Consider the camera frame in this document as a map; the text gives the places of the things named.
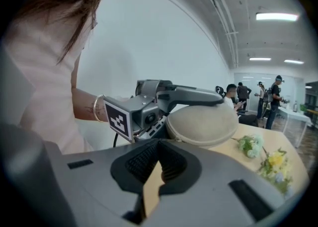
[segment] person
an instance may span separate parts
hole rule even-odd
[[[255,96],[259,96],[258,108],[257,108],[257,118],[260,119],[262,117],[265,87],[261,81],[258,83],[258,86],[260,87],[260,93],[259,94],[256,93]]]
[[[57,143],[63,154],[92,150],[75,118],[96,121],[97,97],[77,88],[77,73],[99,3],[25,0],[3,40],[4,50],[35,88],[20,126]],[[107,122],[102,98],[95,113]]]
[[[243,102],[238,102],[234,104],[232,98],[235,97],[237,91],[237,86],[235,84],[229,84],[227,86],[227,93],[224,97],[224,103],[227,104],[236,113],[242,107]],[[256,115],[240,115],[238,113],[238,122],[240,124],[258,127],[258,120]]]
[[[271,108],[268,114],[267,122],[266,122],[266,129],[271,130],[273,122],[275,120],[276,114],[278,112],[279,102],[283,100],[282,97],[279,96],[280,89],[279,85],[282,83],[282,77],[278,75],[275,79],[274,84],[272,85],[272,95],[273,101],[271,102]]]
[[[243,105],[243,110],[246,110],[247,99],[249,99],[249,94],[252,92],[247,86],[243,86],[242,82],[238,83],[238,101],[245,102]]]

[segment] robotic arm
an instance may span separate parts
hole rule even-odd
[[[169,80],[139,80],[136,96],[126,102],[105,97],[111,129],[129,142],[161,138],[166,117],[177,104],[214,106],[223,103],[214,91],[174,85]]]

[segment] backpack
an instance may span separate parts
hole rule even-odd
[[[273,101],[273,86],[274,84],[272,84],[272,86],[267,90],[265,91],[265,94],[264,94],[264,102],[272,102]]]

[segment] man in black shirt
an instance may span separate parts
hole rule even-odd
[[[275,83],[272,85],[273,101],[271,102],[271,109],[266,122],[266,129],[271,130],[272,124],[278,112],[279,102],[282,98],[279,96],[279,85],[282,83],[282,77],[278,75],[275,79]]]

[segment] ceiling pipe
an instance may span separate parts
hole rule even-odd
[[[236,67],[236,60],[235,60],[235,53],[234,53],[234,46],[233,46],[233,41],[232,41],[232,38],[230,37],[230,35],[228,34],[229,32],[229,27],[226,23],[226,20],[224,19],[224,16],[222,16],[220,14],[220,10],[218,8],[218,6],[216,5],[216,2],[215,0],[210,0],[210,2],[212,3],[212,5],[214,6],[219,18],[220,18],[220,21],[221,21],[221,24],[223,25],[223,28],[224,28],[224,31],[226,33],[226,37],[228,39],[228,42],[229,42],[229,48],[230,48],[230,53],[231,53],[231,56],[232,56],[232,61],[233,61],[233,65],[234,67]]]
[[[245,2],[246,13],[247,13],[247,25],[248,25],[248,30],[249,30],[249,11],[248,11],[248,3],[247,3],[247,0],[244,0],[244,2]]]
[[[228,18],[229,18],[230,25],[231,25],[231,28],[232,28],[232,32],[236,32],[235,26],[234,26],[234,23],[233,23],[231,14],[230,14],[230,10],[229,10],[229,8],[228,8],[228,6],[227,6],[225,0],[220,0],[220,1],[221,1],[222,5],[223,5],[223,7],[224,7],[224,9],[225,9],[225,12],[226,12]],[[224,17],[223,12],[221,13],[221,11],[218,12],[219,17],[220,17],[220,20],[221,20],[221,22],[223,21],[222,24],[226,25],[226,24],[227,24],[227,21],[226,21],[226,19],[225,19],[225,17]],[[227,28],[226,33],[232,33],[232,32],[230,32],[230,30]],[[232,35],[233,35],[233,37],[234,37],[234,46],[235,46],[235,50],[234,50],[234,47],[233,47],[233,56],[234,56],[234,60],[235,60],[234,67],[237,68],[237,67],[238,67],[238,64],[239,64],[238,39],[237,39],[236,34],[231,34],[231,35],[228,34],[228,35],[227,35],[227,36],[229,36],[230,39],[231,39],[230,42],[232,43],[232,44],[231,44],[232,46],[233,46]]]

